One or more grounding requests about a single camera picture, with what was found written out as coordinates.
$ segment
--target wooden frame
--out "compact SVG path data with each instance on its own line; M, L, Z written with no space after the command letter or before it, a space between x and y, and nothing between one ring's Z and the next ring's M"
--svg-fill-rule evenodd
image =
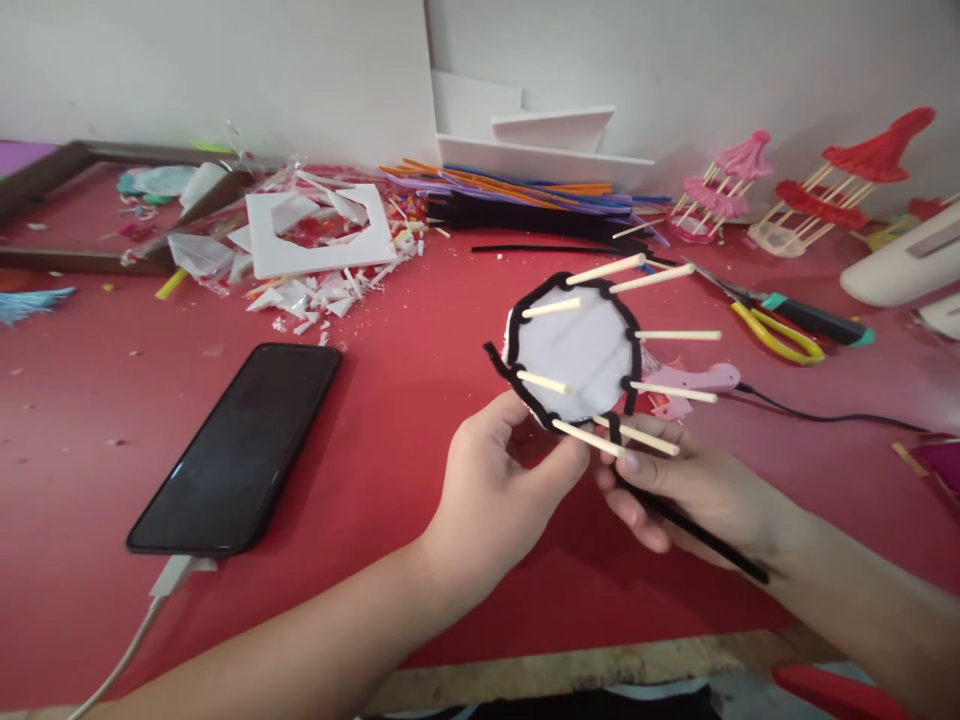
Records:
M130 165L200 165L220 163L230 156L156 145L86 142L74 140L58 150L9 175L0 183L0 227L32 202L43 198L68 180L98 162ZM234 170L204 195L171 228L187 225L229 205L253 184L253 176ZM41 248L0 247L0 268L108 275L167 276L176 270L170 248L159 245L138 262L124 266L119 253L50 250Z

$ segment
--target white cable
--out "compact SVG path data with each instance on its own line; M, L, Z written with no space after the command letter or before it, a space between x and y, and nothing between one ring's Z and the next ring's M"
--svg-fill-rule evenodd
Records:
M150 608L147 610L147 616L140 624L140 629L137 630L137 634L133 636L133 642L130 643L127 652L120 658L120 662L117 663L113 672L110 673L110 677L104 681L100 689L91 695L90 699L83 705L74 710L67 720L80 720L80 718L90 712L90 708L96 705L100 701L100 698L113 686L113 683L116 682L121 673L127 669L130 661L133 660L133 656L137 654L137 650L140 649L143 639L147 636L147 633L150 632L150 628L157 619L157 615L160 614L160 609L163 607L163 604L167 601L167 598L183 584L187 575L194 570L216 569L217 564L215 561L193 558L189 555L174 555L167 561L167 564L163 566L160 577L157 578L157 581L153 584L153 588L150 590L150 595L153 597L153 600L150 603Z
M113 669L113 672L110 673L110 677L104 681L99 690L90 696L89 700L74 710L67 720L80 720L80 718L90 712L90 708L100 701L100 698L106 694L107 690L109 690L113 683L116 682L116 679L120 677L120 674L127 669L127 665L129 665L130 661L133 660L133 656L137 654L137 650L140 649L140 644L147 636L147 633L150 632L153 621L157 619L157 615L160 613L160 608L163 607L163 603L166 602L166 600L167 599L165 597L157 597L153 599L153 602L150 603L150 609L147 610L147 616L140 624L140 629L137 630L137 634L133 636L133 642L130 643L130 647L127 648L127 652L125 652L123 657L120 658L120 662L117 663L117 666Z

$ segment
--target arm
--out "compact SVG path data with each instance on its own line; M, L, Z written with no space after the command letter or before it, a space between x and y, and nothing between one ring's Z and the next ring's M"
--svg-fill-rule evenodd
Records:
M680 445L674 459L627 453L623 478L672 499L699 524L766 566L764 590L860 665L918 717L960 717L960 600L910 575L802 510L731 455L701 446L683 428L647 416L639 430ZM650 518L614 487L613 458L597 482L610 508L654 552L677 545L721 567L722 558L683 531Z
M411 544L135 690L107 718L352 718L414 649L481 602L586 470L512 392L457 430L440 507Z

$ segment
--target glue gun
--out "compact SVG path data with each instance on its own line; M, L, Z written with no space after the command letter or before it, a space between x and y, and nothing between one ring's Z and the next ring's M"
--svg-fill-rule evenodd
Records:
M687 388L688 390L724 393L732 391L740 383L740 371L730 363L711 365L709 370L701 373L691 373L661 366L645 376L643 381L654 385L669 385L671 387ZM653 409L653 415L661 420L679 420L693 412L693 407L686 398L667 397L656 393L652 393L652 396L657 403L657 406Z

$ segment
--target smartphone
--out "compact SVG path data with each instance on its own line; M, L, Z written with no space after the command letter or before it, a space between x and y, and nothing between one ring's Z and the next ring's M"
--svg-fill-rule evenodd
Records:
M225 557L252 547L339 367L335 348L254 348L133 526L127 549Z

